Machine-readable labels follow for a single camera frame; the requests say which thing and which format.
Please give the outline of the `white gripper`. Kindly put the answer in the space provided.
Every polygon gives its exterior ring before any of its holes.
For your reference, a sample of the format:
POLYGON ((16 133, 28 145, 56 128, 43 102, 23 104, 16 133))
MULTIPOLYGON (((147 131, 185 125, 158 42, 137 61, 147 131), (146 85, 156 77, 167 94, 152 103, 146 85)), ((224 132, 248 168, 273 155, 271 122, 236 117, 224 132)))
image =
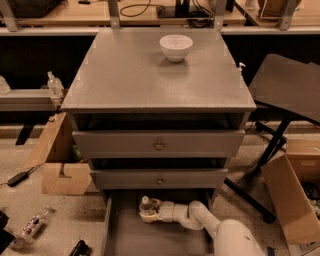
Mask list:
POLYGON ((159 207, 158 215, 145 215, 140 214, 142 220, 146 223, 152 223, 156 221, 163 222, 179 222, 182 223, 188 218, 188 206, 184 204, 174 203, 172 201, 161 201, 159 199, 151 198, 151 202, 154 206, 159 207))

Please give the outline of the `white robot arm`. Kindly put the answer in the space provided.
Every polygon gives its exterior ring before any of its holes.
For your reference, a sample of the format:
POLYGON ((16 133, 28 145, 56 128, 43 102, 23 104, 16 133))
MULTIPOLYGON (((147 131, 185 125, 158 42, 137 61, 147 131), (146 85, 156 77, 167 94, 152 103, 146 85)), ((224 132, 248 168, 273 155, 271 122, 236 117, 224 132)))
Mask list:
POLYGON ((215 256, 266 256, 246 225, 234 219, 220 221, 200 201, 185 205, 143 196, 139 215, 146 223, 176 222, 194 231, 205 229, 213 239, 215 256))

